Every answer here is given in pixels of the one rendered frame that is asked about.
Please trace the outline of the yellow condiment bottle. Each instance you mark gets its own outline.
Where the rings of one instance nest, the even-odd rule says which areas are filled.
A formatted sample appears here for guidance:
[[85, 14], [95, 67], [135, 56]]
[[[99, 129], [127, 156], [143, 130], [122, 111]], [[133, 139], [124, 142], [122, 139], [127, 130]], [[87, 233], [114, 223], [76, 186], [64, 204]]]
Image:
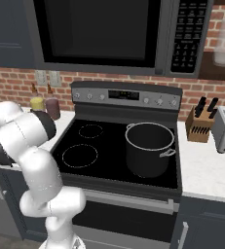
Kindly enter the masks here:
[[34, 84], [31, 84], [31, 98], [30, 107], [34, 111], [44, 111], [44, 99], [38, 95], [37, 88]]

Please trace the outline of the dark wooden shelf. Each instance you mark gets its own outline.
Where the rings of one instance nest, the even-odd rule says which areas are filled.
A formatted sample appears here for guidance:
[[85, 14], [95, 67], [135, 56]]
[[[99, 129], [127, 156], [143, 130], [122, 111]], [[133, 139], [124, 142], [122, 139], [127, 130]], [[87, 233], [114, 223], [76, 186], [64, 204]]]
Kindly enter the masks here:
[[199, 78], [203, 80], [225, 81], [225, 67], [214, 64], [213, 52], [204, 52]]

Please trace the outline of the dark cooking pot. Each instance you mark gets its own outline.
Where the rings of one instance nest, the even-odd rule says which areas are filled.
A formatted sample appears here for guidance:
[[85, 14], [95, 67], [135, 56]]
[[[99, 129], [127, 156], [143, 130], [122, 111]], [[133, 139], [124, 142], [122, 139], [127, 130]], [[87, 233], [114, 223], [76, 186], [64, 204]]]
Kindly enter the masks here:
[[125, 132], [127, 167], [142, 178], [155, 178], [168, 168], [169, 158], [176, 151], [174, 135], [162, 124], [128, 124]]

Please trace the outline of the wooden knife block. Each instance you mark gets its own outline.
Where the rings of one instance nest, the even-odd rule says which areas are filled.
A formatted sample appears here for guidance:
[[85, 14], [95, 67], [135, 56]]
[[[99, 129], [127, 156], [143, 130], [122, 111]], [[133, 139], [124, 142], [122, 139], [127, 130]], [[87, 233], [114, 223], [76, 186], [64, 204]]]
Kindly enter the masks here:
[[214, 124], [214, 116], [217, 112], [215, 105], [218, 98], [214, 97], [208, 106], [206, 98], [201, 97], [197, 106], [194, 106], [185, 122], [187, 140], [192, 142], [206, 143], [209, 131]]

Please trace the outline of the dark blue cupboard door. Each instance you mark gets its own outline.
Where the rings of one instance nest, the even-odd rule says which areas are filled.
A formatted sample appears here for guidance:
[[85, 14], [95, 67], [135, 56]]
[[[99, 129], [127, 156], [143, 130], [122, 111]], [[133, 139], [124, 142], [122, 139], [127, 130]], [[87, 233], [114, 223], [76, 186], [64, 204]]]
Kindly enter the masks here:
[[225, 249], [225, 202], [183, 196], [169, 249], [177, 249], [183, 222], [189, 226], [183, 249]]
[[0, 187], [5, 196], [0, 198], [0, 235], [43, 242], [47, 237], [44, 219], [25, 217], [19, 209], [19, 200], [28, 190], [22, 173], [0, 169]]

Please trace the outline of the dark blue wall cupboard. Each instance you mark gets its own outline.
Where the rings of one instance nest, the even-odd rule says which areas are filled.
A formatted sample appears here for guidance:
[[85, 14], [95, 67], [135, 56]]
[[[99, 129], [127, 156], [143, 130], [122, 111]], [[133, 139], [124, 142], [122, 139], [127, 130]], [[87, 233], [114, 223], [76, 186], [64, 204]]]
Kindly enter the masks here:
[[23, 0], [0, 0], [0, 67], [35, 67]]

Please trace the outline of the white wall outlet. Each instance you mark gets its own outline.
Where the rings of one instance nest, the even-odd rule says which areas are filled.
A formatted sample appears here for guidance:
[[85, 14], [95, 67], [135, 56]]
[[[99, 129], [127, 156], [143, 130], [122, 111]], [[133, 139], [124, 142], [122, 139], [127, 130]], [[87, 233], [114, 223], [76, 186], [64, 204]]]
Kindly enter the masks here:
[[37, 84], [39, 86], [45, 86], [47, 84], [47, 75], [44, 70], [36, 70], [35, 77], [36, 77]]
[[53, 87], [59, 87], [61, 85], [61, 80], [58, 71], [50, 71], [49, 76], [50, 76], [50, 84]]

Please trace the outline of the black microwave oven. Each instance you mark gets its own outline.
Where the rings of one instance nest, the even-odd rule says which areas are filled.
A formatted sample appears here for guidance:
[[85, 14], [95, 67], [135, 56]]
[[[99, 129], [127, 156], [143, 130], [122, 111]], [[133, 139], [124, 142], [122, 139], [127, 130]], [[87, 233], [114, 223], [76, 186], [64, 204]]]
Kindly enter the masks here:
[[213, 0], [23, 0], [35, 67], [199, 76]]

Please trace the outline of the black stove with hob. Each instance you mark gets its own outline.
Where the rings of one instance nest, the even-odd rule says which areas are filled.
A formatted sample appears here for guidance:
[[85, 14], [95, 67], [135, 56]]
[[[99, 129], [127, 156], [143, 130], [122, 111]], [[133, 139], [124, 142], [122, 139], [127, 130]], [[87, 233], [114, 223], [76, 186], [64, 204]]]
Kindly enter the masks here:
[[[180, 88], [115, 83], [74, 82], [75, 116], [51, 150], [67, 186], [124, 196], [180, 202], [182, 184], [177, 135]], [[171, 106], [172, 100], [177, 106]], [[155, 178], [134, 175], [127, 167], [127, 125], [155, 123], [174, 135], [167, 170]], [[172, 215], [87, 200], [73, 219], [88, 249], [169, 249], [178, 212]]]

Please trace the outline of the dark red condiment bottle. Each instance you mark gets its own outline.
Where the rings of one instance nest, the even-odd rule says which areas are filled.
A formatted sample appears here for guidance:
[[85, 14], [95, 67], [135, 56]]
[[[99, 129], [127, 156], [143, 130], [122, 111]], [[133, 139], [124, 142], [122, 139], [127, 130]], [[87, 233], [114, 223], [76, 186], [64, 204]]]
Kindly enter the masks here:
[[53, 120], [56, 121], [60, 118], [58, 99], [54, 96], [51, 86], [48, 86], [48, 93], [45, 100], [45, 106], [47, 113], [51, 116]]

